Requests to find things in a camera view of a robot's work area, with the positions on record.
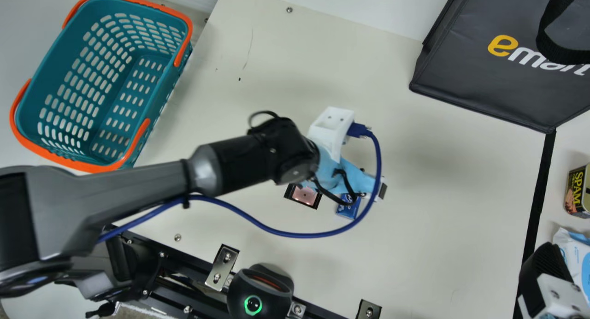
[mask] white plastic part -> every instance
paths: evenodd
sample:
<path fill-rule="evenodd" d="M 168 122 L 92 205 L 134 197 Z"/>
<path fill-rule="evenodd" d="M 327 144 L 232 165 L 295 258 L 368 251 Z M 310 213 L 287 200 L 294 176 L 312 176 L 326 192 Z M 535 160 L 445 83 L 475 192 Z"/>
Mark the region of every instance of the white plastic part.
<path fill-rule="evenodd" d="M 342 144 L 353 121 L 353 111 L 328 107 L 309 127 L 307 137 L 325 147 L 330 152 L 330 157 L 339 163 Z"/>

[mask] bag handle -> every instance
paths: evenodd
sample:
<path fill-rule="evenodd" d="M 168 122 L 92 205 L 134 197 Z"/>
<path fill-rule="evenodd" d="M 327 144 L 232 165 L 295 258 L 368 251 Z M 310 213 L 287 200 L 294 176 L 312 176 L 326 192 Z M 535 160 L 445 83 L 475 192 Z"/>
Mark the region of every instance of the bag handle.
<path fill-rule="evenodd" d="M 574 2 L 574 0 L 549 0 L 543 17 L 539 23 L 537 33 L 537 49 L 548 60 L 560 65 L 579 65 L 590 63 L 590 50 L 575 50 L 564 48 L 556 44 L 545 32 L 545 29 L 555 21 Z"/>

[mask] green indicator light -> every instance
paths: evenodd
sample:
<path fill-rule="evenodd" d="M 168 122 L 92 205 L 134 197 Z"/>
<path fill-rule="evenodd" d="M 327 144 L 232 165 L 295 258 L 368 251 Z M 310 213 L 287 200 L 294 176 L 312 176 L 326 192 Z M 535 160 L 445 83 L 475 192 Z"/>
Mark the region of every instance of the green indicator light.
<path fill-rule="evenodd" d="M 247 315 L 255 316 L 262 311 L 262 300 L 258 296 L 250 295 L 244 300 L 244 310 Z"/>

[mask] metal bracket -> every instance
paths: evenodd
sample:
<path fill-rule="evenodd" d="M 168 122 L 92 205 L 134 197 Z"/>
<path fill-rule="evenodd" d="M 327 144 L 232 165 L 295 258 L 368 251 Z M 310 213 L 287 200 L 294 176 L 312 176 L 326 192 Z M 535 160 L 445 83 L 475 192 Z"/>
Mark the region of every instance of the metal bracket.
<path fill-rule="evenodd" d="M 379 319 L 381 307 L 369 301 L 360 300 L 359 312 L 356 319 Z"/>
<path fill-rule="evenodd" d="M 297 303 L 295 301 L 291 302 L 291 308 L 289 309 L 289 313 L 287 314 L 288 319 L 303 319 L 303 315 L 305 314 L 306 306 L 301 303 Z"/>
<path fill-rule="evenodd" d="M 234 268 L 239 253 L 239 250 L 222 244 L 217 256 L 215 256 L 213 268 L 205 281 L 205 285 L 215 291 L 221 291 L 227 278 L 230 277 L 231 269 Z"/>

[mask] black cable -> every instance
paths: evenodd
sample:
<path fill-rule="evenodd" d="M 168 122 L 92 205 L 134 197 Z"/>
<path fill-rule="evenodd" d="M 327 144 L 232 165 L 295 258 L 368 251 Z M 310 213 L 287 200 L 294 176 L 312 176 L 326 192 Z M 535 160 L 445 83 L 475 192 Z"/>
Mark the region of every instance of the black cable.
<path fill-rule="evenodd" d="M 275 113 L 275 112 L 272 112 L 272 111 L 259 111 L 259 112 L 256 112 L 256 113 L 253 113 L 252 115 L 250 115 L 250 117 L 248 118 L 248 126 L 250 128 L 254 128 L 254 126 L 252 126 L 252 120 L 253 120 L 253 118 L 255 118 L 255 117 L 259 116 L 259 115 L 262 115 L 262 114 L 270 115 L 270 116 L 272 116 L 274 118 L 280 118 L 278 116 L 278 114 Z"/>
<path fill-rule="evenodd" d="M 356 200 L 358 199 L 358 195 L 356 193 L 354 193 L 352 186 L 350 186 L 350 183 L 348 182 L 348 178 L 346 176 L 346 172 L 342 169 L 336 169 L 336 170 L 334 170 L 334 174 L 341 174 L 342 178 L 344 178 L 344 185 L 346 186 L 346 189 L 348 190 L 348 195 L 350 195 L 352 202 L 349 203 L 347 201 L 340 199 L 339 197 L 337 197 L 336 195 L 334 195 L 333 193 L 331 193 L 330 191 L 328 191 L 327 189 L 322 187 L 322 185 L 318 181 L 318 178 L 314 177 L 313 182 L 314 182 L 314 184 L 316 184 L 318 191 L 320 191 L 320 193 L 322 193 L 323 195 L 326 195 L 329 199 L 332 199 L 337 204 L 342 205 L 342 206 L 350 206 L 350 205 L 356 203 Z"/>

